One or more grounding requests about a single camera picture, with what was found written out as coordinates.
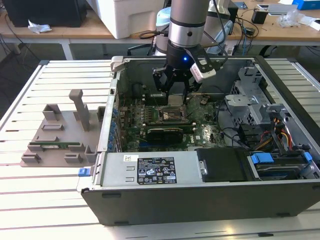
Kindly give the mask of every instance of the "white label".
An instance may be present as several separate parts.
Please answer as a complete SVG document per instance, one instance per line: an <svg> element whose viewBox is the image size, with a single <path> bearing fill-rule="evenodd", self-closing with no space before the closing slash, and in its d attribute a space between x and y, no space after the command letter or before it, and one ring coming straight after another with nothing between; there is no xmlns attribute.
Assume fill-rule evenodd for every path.
<svg viewBox="0 0 320 240"><path fill-rule="evenodd" d="M59 146L57 146L57 145L48 145L48 146L42 145L41 147L43 149L58 149L59 148Z"/></svg>
<svg viewBox="0 0 320 240"><path fill-rule="evenodd" d="M124 162L138 162L139 155L124 155Z"/></svg>
<svg viewBox="0 0 320 240"><path fill-rule="evenodd" d="M176 176L166 176L167 180L176 179Z"/></svg>

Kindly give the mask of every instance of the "metal case panel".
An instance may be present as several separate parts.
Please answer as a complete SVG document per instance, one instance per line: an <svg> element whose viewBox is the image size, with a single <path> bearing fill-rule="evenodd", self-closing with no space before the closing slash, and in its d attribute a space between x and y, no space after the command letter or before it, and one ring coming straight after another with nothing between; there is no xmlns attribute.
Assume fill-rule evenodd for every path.
<svg viewBox="0 0 320 240"><path fill-rule="evenodd" d="M320 199L319 183L134 190L83 189L106 226L296 216Z"/></svg>

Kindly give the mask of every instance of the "power supply label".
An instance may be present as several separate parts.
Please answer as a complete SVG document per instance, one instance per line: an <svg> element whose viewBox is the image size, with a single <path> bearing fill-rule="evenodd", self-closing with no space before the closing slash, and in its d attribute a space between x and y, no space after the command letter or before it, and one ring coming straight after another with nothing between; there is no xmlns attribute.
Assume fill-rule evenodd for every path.
<svg viewBox="0 0 320 240"><path fill-rule="evenodd" d="M176 184L177 174L173 157L138 158L137 183Z"/></svg>

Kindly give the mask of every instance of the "motherboard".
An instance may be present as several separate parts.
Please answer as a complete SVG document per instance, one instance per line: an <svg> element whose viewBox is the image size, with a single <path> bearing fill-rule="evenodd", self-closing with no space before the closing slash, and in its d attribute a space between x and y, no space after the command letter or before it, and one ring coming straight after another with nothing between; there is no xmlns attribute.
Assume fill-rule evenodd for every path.
<svg viewBox="0 0 320 240"><path fill-rule="evenodd" d="M183 104L181 95L120 100L123 152L194 151L225 147L216 122L217 102L208 95L192 95Z"/></svg>

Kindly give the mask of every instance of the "gray floor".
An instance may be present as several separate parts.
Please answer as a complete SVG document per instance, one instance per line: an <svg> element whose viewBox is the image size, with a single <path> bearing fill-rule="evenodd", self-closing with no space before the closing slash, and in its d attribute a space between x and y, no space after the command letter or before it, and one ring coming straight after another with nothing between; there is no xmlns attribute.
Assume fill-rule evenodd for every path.
<svg viewBox="0 0 320 240"><path fill-rule="evenodd" d="M103 55L101 44L73 44L71 48L77 60L92 60L126 56L127 49L133 46L134 44L107 44L108 55ZM254 46L249 55L257 55L262 47ZM41 60L65 60L64 52L59 44L32 44L30 49ZM0 63L0 118L38 65L39 61L27 50L24 46L20 55L8 57ZM135 50L132 55L145 56L147 51L147 48ZM272 52L270 58L295 58L319 81L320 48L313 52L318 55L313 54L304 46L280 46Z"/></svg>

